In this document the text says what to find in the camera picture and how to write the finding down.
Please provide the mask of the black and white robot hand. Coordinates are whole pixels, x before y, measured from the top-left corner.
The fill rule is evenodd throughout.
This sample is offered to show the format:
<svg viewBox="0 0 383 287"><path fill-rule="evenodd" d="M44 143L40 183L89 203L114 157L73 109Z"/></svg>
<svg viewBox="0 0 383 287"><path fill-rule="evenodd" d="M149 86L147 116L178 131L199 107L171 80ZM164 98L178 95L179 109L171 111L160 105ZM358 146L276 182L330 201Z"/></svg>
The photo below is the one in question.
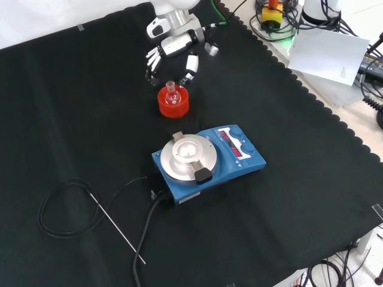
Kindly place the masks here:
<svg viewBox="0 0 383 287"><path fill-rule="evenodd" d="M145 57L145 77L147 81L152 86L158 86L160 78L157 74L162 60L186 52L185 74L178 84L187 87L195 78L199 67L199 56L194 51L194 48L202 44L211 56L218 53L218 47L209 42L209 33L219 25L219 23L211 23L202 26L194 14L175 21L169 17L155 18L147 26L149 38L158 40L156 46Z"/></svg>

